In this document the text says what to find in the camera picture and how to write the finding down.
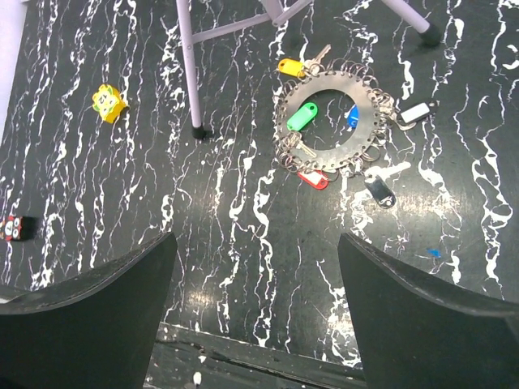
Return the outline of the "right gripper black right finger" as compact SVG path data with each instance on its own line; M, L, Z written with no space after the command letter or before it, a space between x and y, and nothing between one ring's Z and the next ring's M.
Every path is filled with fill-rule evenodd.
M337 247L369 388L516 388L518 305L450 284L349 233Z

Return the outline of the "green key tag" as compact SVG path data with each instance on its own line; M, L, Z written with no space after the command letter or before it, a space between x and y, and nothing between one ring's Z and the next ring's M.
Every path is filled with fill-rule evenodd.
M286 123L287 129L291 131L301 131L316 117L318 112L319 109L315 103L305 103L288 118Z

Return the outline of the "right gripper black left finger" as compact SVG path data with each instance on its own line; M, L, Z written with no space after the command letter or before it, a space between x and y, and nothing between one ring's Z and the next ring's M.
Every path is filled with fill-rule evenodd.
M174 270L173 233L1 304L3 388L141 388Z

